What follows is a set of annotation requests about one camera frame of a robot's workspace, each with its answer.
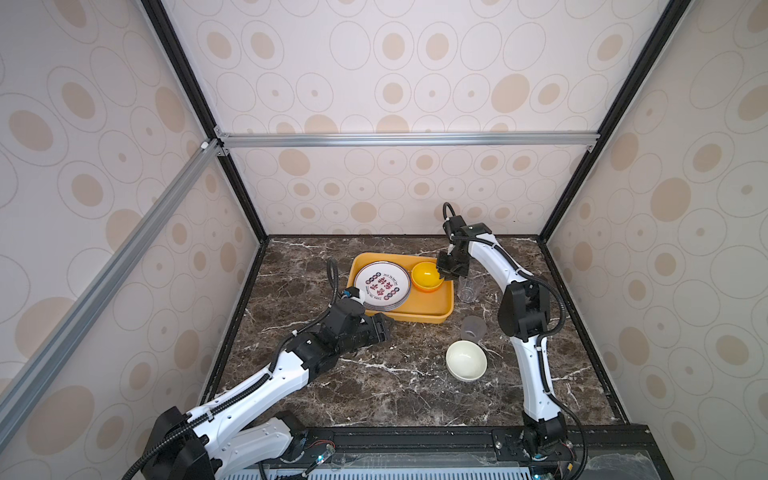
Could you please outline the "cream white bowl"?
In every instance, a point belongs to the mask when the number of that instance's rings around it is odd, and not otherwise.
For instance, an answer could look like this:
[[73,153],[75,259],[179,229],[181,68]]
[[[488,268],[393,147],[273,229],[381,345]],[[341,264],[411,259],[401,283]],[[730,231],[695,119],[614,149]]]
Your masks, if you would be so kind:
[[445,353],[449,373],[459,381],[474,382],[487,371],[488,361],[484,350],[474,342],[459,340],[452,343]]

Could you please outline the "yellow bowl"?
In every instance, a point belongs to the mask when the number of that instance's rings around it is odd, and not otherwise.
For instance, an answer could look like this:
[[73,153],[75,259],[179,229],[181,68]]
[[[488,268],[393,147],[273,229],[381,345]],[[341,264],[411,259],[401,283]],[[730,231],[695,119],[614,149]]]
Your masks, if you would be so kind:
[[444,283],[436,264],[429,261],[416,264],[410,271],[410,278],[412,285],[423,293],[435,292]]

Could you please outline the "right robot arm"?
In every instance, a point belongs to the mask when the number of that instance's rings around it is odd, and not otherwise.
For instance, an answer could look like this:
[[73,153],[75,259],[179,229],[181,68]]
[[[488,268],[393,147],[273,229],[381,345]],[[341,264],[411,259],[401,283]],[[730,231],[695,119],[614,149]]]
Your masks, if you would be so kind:
[[544,460],[568,441],[566,418],[576,418],[555,395],[548,360],[548,341],[565,325],[564,318],[549,325],[551,301],[562,307],[562,297],[517,262],[485,224],[468,225],[453,216],[443,222],[443,230],[449,247],[437,257],[440,276],[466,278],[476,261],[501,290],[497,323],[511,339],[523,382],[521,443],[529,458]]

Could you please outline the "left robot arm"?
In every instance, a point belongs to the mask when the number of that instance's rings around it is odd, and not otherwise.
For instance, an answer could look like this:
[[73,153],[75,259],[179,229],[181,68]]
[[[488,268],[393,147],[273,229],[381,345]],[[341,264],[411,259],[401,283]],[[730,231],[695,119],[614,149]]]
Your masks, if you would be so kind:
[[287,413],[258,426],[252,421],[333,369],[342,356],[390,341],[393,323],[382,313],[367,315],[356,298],[334,300],[318,318],[289,334],[256,374],[186,413],[176,407],[162,413],[124,478],[223,479],[283,456],[302,441],[303,426]]

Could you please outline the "white plate red rim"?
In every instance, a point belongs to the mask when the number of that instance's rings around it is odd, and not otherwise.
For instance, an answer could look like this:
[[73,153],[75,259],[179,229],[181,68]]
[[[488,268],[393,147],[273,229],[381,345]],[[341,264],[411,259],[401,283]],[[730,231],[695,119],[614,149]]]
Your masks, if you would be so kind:
[[363,305],[378,312],[396,310],[408,300],[412,290],[409,272],[388,261],[363,266],[355,274],[353,286],[364,296]]

